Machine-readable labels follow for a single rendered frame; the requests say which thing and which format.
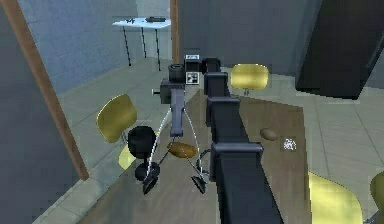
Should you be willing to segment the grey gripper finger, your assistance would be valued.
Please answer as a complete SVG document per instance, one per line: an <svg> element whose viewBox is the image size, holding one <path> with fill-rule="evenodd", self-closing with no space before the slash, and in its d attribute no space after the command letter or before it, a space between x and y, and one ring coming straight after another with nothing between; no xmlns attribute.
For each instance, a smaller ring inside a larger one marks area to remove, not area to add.
<svg viewBox="0 0 384 224"><path fill-rule="evenodd" d="M160 139L160 134L162 130L164 129L169 117L171 115L171 110L168 110L167 113L165 114L164 118L162 119L160 126L157 130L157 134L155 135L155 141L152 144L151 152L150 152L150 157L148 161L148 166L147 166L147 173L146 176L143 180L143 194L148 194L151 189L155 186L158 180L158 175L159 173L157 172L157 169L160 167L159 164L153 161L156 148Z"/></svg>
<svg viewBox="0 0 384 224"><path fill-rule="evenodd" d="M183 112L185 113L185 116L187 117L187 120L188 120L188 122L190 124L191 130L192 130L192 134L193 134L193 137L195 139L195 145L196 145L197 156L198 156L196 164L194 165L194 169L197 172L197 175L196 176L192 176L191 179L192 179L192 182L194 183L194 185L199 190L199 192L201 194L204 194L206 192L206 184L207 184L207 182L205 181L204 176L203 176L203 168L201 166L200 147L199 147L199 144L198 144L196 132L195 132L194 126L192 124L191 118L190 118L190 116L189 116L189 114L188 114L186 109L184 109Z"/></svg>

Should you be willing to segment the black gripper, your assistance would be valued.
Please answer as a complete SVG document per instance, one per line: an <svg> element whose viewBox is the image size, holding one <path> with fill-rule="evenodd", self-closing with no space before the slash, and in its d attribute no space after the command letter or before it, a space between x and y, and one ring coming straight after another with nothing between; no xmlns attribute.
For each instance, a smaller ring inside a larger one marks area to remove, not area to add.
<svg viewBox="0 0 384 224"><path fill-rule="evenodd" d="M164 78L158 89L153 89L152 94L158 95L162 104L170 105L171 137L182 137L182 116L185 106L185 68L182 64L168 66L169 76Z"/></svg>

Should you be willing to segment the small dull brown potato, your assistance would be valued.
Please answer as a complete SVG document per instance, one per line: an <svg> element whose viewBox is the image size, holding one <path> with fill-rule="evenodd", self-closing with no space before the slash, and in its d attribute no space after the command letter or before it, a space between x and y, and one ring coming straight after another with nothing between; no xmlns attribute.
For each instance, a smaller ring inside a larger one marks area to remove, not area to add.
<svg viewBox="0 0 384 224"><path fill-rule="evenodd" d="M278 139L278 134L270 129L270 128L263 128L260 130L260 135L266 139L266 140L269 140L269 141L275 141Z"/></svg>

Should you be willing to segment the black goblet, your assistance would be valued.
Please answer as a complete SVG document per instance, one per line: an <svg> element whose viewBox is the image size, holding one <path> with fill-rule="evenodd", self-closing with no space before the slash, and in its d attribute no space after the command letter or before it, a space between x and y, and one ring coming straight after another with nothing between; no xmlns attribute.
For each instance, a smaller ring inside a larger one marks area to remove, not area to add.
<svg viewBox="0 0 384 224"><path fill-rule="evenodd" d="M136 126L128 133L129 152L142 163L136 166L135 177L138 181L155 179L160 173L160 166L153 161L156 151L156 134L149 126Z"/></svg>

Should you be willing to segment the yellow chair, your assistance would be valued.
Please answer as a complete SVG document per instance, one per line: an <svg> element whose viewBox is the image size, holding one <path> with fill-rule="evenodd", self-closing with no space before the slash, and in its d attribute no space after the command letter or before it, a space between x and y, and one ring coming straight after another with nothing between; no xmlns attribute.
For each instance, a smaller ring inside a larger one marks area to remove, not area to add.
<svg viewBox="0 0 384 224"><path fill-rule="evenodd" d="M312 224L363 224L361 203L346 187L309 172Z"/></svg>
<svg viewBox="0 0 384 224"><path fill-rule="evenodd" d="M129 152L127 130L137 121L137 111L127 94L110 99L99 111L96 126L108 143L120 141L124 147L118 155L118 165L126 170L135 160Z"/></svg>
<svg viewBox="0 0 384 224"><path fill-rule="evenodd" d="M370 193L378 208L378 211L370 218L363 221L364 224L384 224L384 171L378 173L370 183Z"/></svg>
<svg viewBox="0 0 384 224"><path fill-rule="evenodd" d="M262 90L268 85L269 69L261 64L236 64L231 69L230 84L235 89L243 89L244 96L251 90Z"/></svg>

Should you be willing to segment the brown wooden table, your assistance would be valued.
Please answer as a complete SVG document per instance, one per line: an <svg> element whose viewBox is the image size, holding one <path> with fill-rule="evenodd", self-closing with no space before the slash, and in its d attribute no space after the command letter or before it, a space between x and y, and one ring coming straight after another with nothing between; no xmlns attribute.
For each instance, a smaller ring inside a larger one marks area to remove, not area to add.
<svg viewBox="0 0 384 224"><path fill-rule="evenodd" d="M265 147L262 167L284 224L311 224L304 113L298 106L243 97L240 104L249 139ZM270 128L278 139L269 141L260 130ZM283 143L292 138L295 151ZM214 183L201 194L187 161L169 157L159 181L148 194L128 168L78 224L221 224Z"/></svg>

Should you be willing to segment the white table with black legs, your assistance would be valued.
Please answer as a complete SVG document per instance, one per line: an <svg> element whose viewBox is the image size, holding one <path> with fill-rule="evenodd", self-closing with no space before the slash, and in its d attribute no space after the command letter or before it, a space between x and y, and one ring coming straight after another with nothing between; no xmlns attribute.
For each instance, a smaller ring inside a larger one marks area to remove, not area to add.
<svg viewBox="0 0 384 224"><path fill-rule="evenodd" d="M117 27L121 27L123 30L124 43L125 43L128 65L131 66L132 63L131 63L130 51L129 51L128 41L127 41L126 28L130 27L130 28L139 28L140 29L141 37L142 37L142 44L143 44L144 57L147 57L144 30L145 29L152 29L155 32L156 56L157 56L158 70L161 70L158 31L161 29L170 27L171 26L171 20L166 19L166 21L162 22L162 23L148 23L145 21L144 17L136 17L136 23L135 24L128 24L126 22L126 20L113 22L112 25L117 26Z"/></svg>

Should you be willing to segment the white speckled small object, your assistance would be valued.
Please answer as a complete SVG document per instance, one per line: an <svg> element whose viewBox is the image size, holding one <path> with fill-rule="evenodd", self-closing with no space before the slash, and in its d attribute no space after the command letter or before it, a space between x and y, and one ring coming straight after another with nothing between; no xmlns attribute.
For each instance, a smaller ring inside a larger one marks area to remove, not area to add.
<svg viewBox="0 0 384 224"><path fill-rule="evenodd" d="M283 143L283 148L285 150L295 151L297 149L297 144L292 138L286 138Z"/></svg>

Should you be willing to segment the black fridge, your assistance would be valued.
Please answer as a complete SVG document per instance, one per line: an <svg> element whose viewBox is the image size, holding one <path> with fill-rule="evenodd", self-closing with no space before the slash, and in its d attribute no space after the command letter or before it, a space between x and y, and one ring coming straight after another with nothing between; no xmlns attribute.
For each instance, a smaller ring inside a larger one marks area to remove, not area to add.
<svg viewBox="0 0 384 224"><path fill-rule="evenodd" d="M384 0L322 0L296 89L356 100L384 48Z"/></svg>

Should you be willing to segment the brown wooden door frame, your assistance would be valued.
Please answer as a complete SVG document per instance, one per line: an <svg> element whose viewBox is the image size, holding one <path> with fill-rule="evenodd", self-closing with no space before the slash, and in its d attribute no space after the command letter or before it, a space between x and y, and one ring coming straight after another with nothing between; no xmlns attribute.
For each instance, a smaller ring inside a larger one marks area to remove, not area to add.
<svg viewBox="0 0 384 224"><path fill-rule="evenodd" d="M80 178L89 177L57 95L128 65L124 35L116 21L169 17L170 0L0 0ZM171 59L169 27L158 34L160 63ZM126 28L131 63L155 57L139 28Z"/></svg>

